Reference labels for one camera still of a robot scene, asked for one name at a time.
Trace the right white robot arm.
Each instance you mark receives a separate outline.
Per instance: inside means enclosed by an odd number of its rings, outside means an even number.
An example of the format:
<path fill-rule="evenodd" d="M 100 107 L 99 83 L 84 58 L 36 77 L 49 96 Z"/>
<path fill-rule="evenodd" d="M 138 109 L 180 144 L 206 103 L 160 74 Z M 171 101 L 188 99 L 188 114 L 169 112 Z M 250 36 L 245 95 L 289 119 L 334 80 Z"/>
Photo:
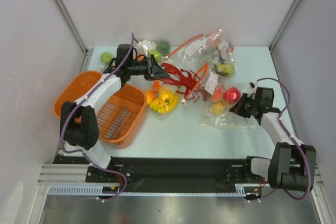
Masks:
<path fill-rule="evenodd" d="M 260 177 L 271 188 L 310 192 L 313 189 L 317 152 L 303 144 L 283 122 L 280 109 L 273 106 L 274 90 L 257 87 L 251 94 L 243 93 L 230 112 L 243 118 L 253 117 L 275 145 L 271 159 L 248 156 L 242 169 L 243 179 L 254 183 Z"/>

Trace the red plastic lobster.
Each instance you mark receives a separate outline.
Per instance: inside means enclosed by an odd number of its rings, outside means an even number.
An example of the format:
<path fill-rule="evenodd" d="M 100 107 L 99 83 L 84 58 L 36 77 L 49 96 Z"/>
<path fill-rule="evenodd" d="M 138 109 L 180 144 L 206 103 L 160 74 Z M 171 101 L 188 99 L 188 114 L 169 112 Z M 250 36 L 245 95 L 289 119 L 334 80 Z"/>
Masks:
<path fill-rule="evenodd" d="M 192 70 L 179 69 L 170 63 L 162 63 L 161 67 L 173 78 L 161 79 L 165 84 L 177 86 L 179 89 L 176 91 L 178 94 L 183 95 L 183 99 L 198 101 L 202 96 L 203 101 L 207 101 L 207 94 L 205 88 L 201 85 L 202 80 L 205 78 L 209 63 L 203 65 L 197 72 Z"/>

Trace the zip bag with orange seal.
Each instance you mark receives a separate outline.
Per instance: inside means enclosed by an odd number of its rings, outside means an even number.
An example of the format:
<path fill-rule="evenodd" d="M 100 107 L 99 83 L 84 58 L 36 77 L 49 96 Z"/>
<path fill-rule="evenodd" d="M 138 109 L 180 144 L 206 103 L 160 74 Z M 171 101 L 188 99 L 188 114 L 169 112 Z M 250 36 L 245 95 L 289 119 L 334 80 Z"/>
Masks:
<path fill-rule="evenodd" d="M 181 105 L 192 105 L 201 115 L 200 126 L 218 129 L 253 129 L 256 127 L 250 119 L 240 117 L 230 111 L 238 104 L 244 93 L 249 92 L 246 82 L 231 83 L 221 76 L 221 71 L 234 73 L 228 69 L 228 64 L 215 66 L 205 71 L 200 68 L 198 72 L 190 71 L 191 77 L 198 84 L 196 88 L 181 100 Z"/>

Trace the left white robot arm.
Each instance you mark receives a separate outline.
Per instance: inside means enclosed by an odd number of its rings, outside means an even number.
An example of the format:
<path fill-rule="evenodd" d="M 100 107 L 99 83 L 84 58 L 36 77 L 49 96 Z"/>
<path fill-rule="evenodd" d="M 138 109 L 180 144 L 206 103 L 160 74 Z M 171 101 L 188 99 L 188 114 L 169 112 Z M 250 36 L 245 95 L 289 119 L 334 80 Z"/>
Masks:
<path fill-rule="evenodd" d="M 104 182 L 112 181 L 116 170 L 109 165 L 111 156 L 99 142 L 98 112 L 132 76 L 144 76 L 149 81 L 170 77 L 153 55 L 137 60 L 133 53 L 132 45 L 120 44 L 117 56 L 110 61 L 98 82 L 76 101 L 66 101 L 61 106 L 61 149 L 69 153 L 65 146 L 73 146 L 73 153 L 81 153 L 91 165 L 98 167 L 97 176 Z"/>

